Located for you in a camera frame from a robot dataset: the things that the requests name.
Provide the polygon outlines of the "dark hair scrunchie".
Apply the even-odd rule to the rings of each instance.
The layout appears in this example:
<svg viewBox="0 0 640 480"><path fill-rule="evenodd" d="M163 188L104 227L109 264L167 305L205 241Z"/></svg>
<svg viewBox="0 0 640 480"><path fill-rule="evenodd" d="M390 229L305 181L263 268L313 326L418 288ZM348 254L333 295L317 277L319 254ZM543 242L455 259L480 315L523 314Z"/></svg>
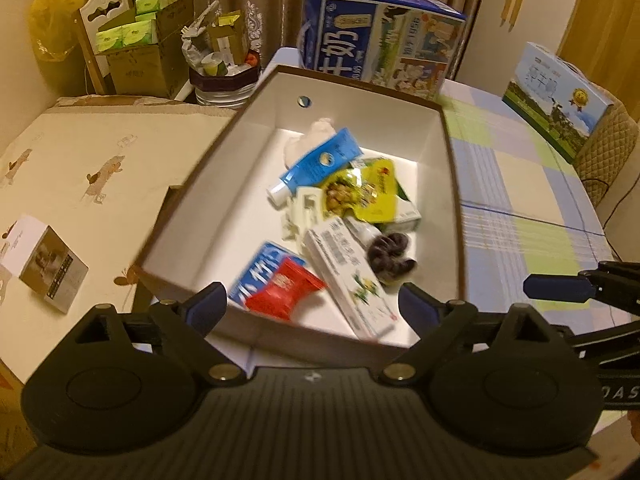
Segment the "dark hair scrunchie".
<svg viewBox="0 0 640 480"><path fill-rule="evenodd" d="M367 262L383 285L393 285L416 268L416 260L406 256L410 238L405 233L382 234L367 249Z"/></svg>

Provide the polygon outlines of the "blue white packet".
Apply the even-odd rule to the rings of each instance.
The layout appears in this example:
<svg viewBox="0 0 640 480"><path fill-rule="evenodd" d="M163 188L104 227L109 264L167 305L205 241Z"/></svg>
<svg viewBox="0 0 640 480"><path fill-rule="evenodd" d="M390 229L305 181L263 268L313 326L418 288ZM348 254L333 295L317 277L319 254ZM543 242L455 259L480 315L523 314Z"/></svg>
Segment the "blue white packet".
<svg viewBox="0 0 640 480"><path fill-rule="evenodd" d="M279 269L280 264L287 258L301 266L306 266L303 258L288 249L273 242L262 244L239 277L232 283L228 298L244 308L247 298L263 290Z"/></svg>

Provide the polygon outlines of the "red snack packet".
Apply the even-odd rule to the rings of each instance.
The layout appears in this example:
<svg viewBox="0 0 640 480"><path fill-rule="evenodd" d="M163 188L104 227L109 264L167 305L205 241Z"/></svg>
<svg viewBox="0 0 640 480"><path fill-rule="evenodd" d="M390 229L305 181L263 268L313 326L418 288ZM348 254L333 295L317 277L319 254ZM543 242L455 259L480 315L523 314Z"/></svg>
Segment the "red snack packet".
<svg viewBox="0 0 640 480"><path fill-rule="evenodd" d="M299 302L326 283L291 258L285 258L267 285L245 300L248 310L289 321Z"/></svg>

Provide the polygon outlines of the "long white ointment box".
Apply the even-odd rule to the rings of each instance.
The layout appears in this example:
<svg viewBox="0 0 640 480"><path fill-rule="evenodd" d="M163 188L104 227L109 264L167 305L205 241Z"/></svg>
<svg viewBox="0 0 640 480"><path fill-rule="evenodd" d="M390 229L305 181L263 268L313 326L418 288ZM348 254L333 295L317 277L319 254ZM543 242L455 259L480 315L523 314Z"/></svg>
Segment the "long white ointment box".
<svg viewBox="0 0 640 480"><path fill-rule="evenodd" d="M309 228L304 246L312 265L359 339L378 340L398 321L366 253L340 217Z"/></svg>

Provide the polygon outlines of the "yellow snack packet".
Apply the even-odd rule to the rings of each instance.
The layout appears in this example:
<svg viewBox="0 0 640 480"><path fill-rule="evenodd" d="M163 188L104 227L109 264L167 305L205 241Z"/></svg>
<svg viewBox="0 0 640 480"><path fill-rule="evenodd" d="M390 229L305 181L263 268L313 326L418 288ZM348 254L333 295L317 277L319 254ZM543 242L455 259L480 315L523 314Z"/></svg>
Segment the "yellow snack packet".
<svg viewBox="0 0 640 480"><path fill-rule="evenodd" d="M388 158L353 160L320 185L326 218L352 214L370 224L390 223L396 217L397 181Z"/></svg>

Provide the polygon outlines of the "white hair clip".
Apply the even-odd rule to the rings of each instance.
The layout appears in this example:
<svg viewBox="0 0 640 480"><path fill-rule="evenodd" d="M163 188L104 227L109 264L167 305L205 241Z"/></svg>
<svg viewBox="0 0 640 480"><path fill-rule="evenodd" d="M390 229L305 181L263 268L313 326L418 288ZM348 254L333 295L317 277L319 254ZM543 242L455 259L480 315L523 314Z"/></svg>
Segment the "white hair clip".
<svg viewBox="0 0 640 480"><path fill-rule="evenodd" d="M286 200L282 217L282 237L300 244L308 229L323 220L323 192L316 186L301 186Z"/></svg>

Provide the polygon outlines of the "brown white storage box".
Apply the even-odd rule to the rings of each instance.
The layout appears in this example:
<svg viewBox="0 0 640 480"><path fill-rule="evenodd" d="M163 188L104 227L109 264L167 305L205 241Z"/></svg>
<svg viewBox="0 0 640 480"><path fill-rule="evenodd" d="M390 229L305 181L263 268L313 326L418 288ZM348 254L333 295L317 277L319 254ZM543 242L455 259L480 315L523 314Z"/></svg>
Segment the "brown white storage box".
<svg viewBox="0 0 640 480"><path fill-rule="evenodd" d="M420 220L410 230L410 273L434 297L465 294L461 206L444 110L436 103L300 68L280 66L218 134L160 213L136 261L158 298L183 300L204 286L266 276L263 244L302 252L304 229L320 218L306 191L282 207L268 196L284 173L284 148L319 119L347 129L367 157L387 158Z"/></svg>

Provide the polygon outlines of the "blue white tube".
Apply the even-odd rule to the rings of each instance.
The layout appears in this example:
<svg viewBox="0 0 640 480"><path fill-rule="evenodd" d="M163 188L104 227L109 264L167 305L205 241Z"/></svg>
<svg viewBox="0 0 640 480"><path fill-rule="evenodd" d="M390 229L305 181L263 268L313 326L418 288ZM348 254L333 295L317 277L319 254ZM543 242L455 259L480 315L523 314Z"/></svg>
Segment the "blue white tube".
<svg viewBox="0 0 640 480"><path fill-rule="evenodd" d="M343 128L302 156L267 190L270 202L281 208L301 186L315 186L362 155L352 134Z"/></svg>

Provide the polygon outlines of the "white cloth ball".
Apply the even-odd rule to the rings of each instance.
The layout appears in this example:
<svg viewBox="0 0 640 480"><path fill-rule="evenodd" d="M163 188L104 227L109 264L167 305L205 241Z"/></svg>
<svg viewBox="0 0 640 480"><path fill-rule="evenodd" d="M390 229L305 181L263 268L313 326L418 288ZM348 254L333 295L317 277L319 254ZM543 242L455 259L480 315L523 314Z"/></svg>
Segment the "white cloth ball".
<svg viewBox="0 0 640 480"><path fill-rule="evenodd" d="M332 120L320 118L311 124L306 133L288 139L283 151L285 167L291 168L304 155L331 139L335 133Z"/></svg>

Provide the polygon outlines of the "small white photo box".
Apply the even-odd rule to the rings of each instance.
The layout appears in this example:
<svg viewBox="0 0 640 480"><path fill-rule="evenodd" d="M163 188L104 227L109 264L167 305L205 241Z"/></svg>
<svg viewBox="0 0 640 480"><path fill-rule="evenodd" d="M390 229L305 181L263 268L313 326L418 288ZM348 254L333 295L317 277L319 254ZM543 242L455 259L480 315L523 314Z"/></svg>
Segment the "small white photo box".
<svg viewBox="0 0 640 480"><path fill-rule="evenodd" d="M89 271L54 229L28 214L2 235L1 266L64 314Z"/></svg>

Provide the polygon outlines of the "green milk carton box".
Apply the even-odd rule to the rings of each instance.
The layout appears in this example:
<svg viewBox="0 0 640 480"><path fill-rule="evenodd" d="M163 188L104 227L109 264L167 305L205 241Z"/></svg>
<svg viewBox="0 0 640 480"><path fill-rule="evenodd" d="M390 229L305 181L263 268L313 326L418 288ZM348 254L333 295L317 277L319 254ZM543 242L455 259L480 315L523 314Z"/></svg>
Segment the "green milk carton box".
<svg viewBox="0 0 640 480"><path fill-rule="evenodd" d="M533 42L526 44L502 100L570 164L612 106L580 70Z"/></svg>

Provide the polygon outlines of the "basket of clutter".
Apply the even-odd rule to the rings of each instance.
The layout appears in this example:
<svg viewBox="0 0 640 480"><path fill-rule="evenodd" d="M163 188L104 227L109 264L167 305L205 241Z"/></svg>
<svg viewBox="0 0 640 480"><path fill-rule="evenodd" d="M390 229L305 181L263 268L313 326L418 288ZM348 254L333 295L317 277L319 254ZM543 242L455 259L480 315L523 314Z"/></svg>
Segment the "basket of clutter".
<svg viewBox="0 0 640 480"><path fill-rule="evenodd" d="M229 12L215 0L181 31L198 104L237 110L255 90L262 61L262 14L254 3Z"/></svg>

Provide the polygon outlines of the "blue milk carton box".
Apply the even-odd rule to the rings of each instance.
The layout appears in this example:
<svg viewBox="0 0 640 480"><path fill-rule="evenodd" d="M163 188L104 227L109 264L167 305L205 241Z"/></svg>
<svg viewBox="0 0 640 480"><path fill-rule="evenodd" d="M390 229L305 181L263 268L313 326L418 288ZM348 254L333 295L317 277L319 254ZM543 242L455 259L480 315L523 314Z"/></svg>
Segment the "blue milk carton box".
<svg viewBox="0 0 640 480"><path fill-rule="evenodd" d="M305 0L300 64L430 100L465 21L438 0Z"/></svg>

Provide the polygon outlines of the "cardboard box with tissues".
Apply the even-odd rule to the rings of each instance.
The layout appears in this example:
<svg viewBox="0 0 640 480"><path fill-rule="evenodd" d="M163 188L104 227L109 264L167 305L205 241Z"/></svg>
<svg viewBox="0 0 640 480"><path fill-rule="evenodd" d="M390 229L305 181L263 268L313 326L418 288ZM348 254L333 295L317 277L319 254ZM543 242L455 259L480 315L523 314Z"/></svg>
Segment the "cardboard box with tissues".
<svg viewBox="0 0 640 480"><path fill-rule="evenodd" d="M181 31L193 0L87 0L74 26L97 94L173 99L188 80Z"/></svg>

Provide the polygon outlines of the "yellow plastic bag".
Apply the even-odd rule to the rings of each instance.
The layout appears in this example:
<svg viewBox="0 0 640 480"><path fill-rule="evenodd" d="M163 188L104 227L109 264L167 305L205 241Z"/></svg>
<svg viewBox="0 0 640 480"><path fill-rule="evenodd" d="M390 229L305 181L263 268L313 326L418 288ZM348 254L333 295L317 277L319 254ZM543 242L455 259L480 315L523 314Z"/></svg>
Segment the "yellow plastic bag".
<svg viewBox="0 0 640 480"><path fill-rule="evenodd" d="M40 62L61 63L78 45L74 13L88 0L34 0L28 14L32 50Z"/></svg>

